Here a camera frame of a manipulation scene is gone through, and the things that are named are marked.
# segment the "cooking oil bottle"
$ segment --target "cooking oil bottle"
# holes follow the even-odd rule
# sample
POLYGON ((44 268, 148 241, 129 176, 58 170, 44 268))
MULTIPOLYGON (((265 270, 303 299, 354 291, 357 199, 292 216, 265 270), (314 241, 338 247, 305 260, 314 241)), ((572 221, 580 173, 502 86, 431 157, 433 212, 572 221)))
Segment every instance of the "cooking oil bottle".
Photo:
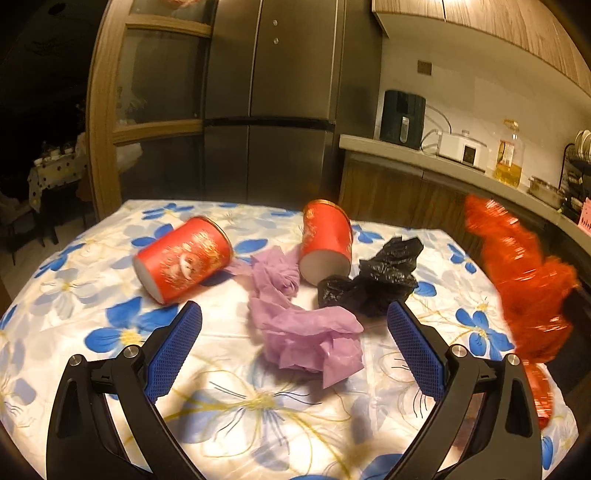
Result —
POLYGON ((518 187, 523 167, 524 145, 519 137, 519 124, 504 120, 499 154, 496 157, 495 178, 512 187, 518 187))

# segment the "wooden door frame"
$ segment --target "wooden door frame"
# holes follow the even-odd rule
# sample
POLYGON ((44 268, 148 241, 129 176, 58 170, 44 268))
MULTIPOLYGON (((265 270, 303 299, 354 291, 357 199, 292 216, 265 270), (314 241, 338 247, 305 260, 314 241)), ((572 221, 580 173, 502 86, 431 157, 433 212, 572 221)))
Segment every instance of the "wooden door frame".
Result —
POLYGON ((148 122, 117 127, 116 103, 119 62, 130 29, 156 30, 210 38, 211 25, 159 15, 131 14, 134 0, 111 0, 95 41, 86 94, 86 139, 90 179, 98 220, 122 203, 117 170, 117 146, 146 139, 203 132, 201 119, 148 122))

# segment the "refrigerator door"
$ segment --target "refrigerator door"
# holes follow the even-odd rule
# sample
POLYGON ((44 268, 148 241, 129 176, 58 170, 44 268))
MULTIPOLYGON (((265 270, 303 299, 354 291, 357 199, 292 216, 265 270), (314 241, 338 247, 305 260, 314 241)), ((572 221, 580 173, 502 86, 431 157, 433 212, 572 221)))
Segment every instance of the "refrigerator door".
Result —
POLYGON ((252 65, 261 2, 223 0, 217 4, 207 68, 206 119, 250 114, 252 65))
POLYGON ((324 130, 251 126, 248 203, 301 210, 318 198, 332 137, 324 130))
POLYGON ((337 0, 263 0, 251 115, 334 120, 337 16, 337 0))
POLYGON ((205 127, 207 200, 246 203, 248 129, 246 125, 205 127))

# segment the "kitchen counter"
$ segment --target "kitchen counter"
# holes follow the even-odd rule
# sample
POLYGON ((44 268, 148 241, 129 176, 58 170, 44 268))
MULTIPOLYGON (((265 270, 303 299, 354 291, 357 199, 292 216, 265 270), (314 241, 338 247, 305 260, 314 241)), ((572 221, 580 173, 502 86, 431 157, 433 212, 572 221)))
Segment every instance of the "kitchen counter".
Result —
POLYGON ((528 193, 492 179, 474 168, 399 145, 351 135, 341 135, 339 147, 357 162, 445 184, 465 193, 488 194, 503 204, 511 202, 558 227, 591 256, 591 236, 570 219, 528 193))

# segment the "dining table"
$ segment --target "dining table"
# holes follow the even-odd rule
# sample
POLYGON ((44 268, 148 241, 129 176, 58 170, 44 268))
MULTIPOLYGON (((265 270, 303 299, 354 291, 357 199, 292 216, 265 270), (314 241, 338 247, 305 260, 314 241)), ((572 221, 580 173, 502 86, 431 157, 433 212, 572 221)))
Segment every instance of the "dining table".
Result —
POLYGON ((33 165, 29 172, 29 204, 39 213, 44 190, 55 189, 79 181, 88 169, 88 157, 76 154, 62 155, 55 160, 33 165))
MULTIPOLYGON (((141 345, 169 324, 186 300, 203 326, 168 395, 155 406, 208 479, 379 480, 421 429, 435 402, 419 389, 385 319, 358 316, 364 368, 322 388, 322 375, 279 369, 249 319, 248 283, 214 275, 179 303, 160 305, 133 266, 142 248, 193 216, 216 222, 234 255, 250 261, 270 247, 284 252, 302 240, 303 217, 274 207, 236 203, 130 200, 44 261, 0 320, 0 420, 27 461, 46 478, 48 424, 61 375, 74 354, 88 361, 141 345)), ((350 276, 392 237, 424 245, 407 306, 448 344, 499 360, 514 351, 499 295, 481 268, 445 232, 352 220, 350 276)), ((316 287, 302 281, 293 303, 318 308, 316 287)), ((541 431, 545 478, 577 439, 574 415, 545 365, 554 397, 541 431)), ((148 466, 119 400, 107 395, 129 459, 148 466)), ((469 414, 442 468, 457 462, 474 425, 469 414)))

